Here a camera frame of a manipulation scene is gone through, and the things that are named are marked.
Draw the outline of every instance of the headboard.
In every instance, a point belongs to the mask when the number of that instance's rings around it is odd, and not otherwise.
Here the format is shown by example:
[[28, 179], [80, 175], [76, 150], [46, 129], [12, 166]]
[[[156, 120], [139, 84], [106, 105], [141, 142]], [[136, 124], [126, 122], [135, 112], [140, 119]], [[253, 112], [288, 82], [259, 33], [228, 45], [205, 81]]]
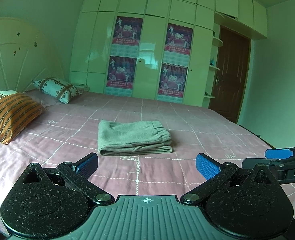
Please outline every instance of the headboard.
[[0, 90], [34, 89], [31, 80], [63, 78], [60, 60], [44, 34], [16, 18], [0, 17]]

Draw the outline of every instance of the bedspread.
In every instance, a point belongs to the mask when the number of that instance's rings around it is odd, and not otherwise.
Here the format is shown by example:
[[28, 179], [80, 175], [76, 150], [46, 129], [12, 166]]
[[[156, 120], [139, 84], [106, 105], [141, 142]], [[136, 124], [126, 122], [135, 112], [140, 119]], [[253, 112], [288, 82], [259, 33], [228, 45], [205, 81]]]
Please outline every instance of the bedspread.
[[[246, 157], [264, 157], [268, 145], [216, 112], [156, 100], [85, 92], [67, 105], [53, 105], [9, 145], [0, 143], [0, 206], [29, 163], [55, 167], [97, 152], [98, 123], [159, 120], [172, 136], [174, 151], [146, 156], [99, 157], [89, 181], [118, 195], [177, 195], [205, 181], [195, 167], [202, 152], [241, 167]], [[295, 206], [295, 184], [282, 185]], [[6, 233], [0, 219], [0, 231]]]

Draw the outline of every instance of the brown wooden door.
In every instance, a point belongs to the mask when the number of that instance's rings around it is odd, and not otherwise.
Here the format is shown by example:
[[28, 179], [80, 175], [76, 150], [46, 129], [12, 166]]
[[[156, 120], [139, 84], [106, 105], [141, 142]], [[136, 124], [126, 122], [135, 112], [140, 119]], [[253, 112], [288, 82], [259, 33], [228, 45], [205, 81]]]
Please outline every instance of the brown wooden door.
[[231, 122], [237, 122], [241, 108], [251, 40], [221, 27], [223, 46], [218, 50], [217, 67], [209, 108]]

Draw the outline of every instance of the door handle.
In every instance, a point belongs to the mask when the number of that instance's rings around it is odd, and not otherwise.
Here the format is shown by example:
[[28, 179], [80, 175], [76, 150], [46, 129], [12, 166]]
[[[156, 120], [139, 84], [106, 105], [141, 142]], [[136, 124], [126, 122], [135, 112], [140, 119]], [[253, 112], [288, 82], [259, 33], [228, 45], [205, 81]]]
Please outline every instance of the door handle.
[[218, 85], [219, 81], [223, 81], [223, 79], [220, 79], [219, 76], [216, 76], [216, 81], [215, 81], [215, 84]]

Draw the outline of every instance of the metal screw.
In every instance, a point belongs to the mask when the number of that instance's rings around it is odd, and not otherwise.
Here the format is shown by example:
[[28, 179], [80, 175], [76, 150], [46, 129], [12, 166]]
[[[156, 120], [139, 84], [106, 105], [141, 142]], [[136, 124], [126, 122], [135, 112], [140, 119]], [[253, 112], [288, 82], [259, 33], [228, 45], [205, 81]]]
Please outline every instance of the metal screw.
[[193, 193], [187, 193], [183, 196], [183, 198], [186, 200], [186, 201], [196, 201], [199, 199], [199, 196], [197, 194], [193, 194]]
[[111, 199], [111, 195], [102, 193], [95, 196], [98, 201], [108, 201]]

